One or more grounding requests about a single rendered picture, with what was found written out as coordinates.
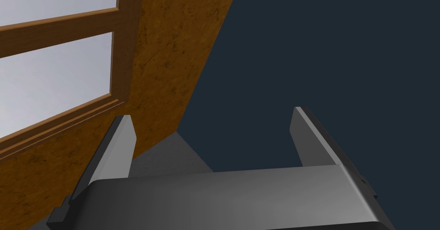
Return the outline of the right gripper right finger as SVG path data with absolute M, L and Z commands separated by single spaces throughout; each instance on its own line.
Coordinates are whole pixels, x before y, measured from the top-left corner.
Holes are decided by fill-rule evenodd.
M 360 177 L 342 148 L 307 107 L 294 108 L 289 130 L 303 166 L 344 165 Z

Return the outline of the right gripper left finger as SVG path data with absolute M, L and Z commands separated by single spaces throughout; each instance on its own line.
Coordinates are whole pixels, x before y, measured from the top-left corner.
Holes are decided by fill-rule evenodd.
M 70 200 L 75 200 L 96 180 L 127 178 L 136 140 L 131 117 L 116 116 L 76 184 Z

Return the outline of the wooden framed window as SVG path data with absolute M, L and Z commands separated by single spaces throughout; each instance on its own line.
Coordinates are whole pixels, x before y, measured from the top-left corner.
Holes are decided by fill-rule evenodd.
M 142 0 L 0 0 L 0 162 L 128 101 Z

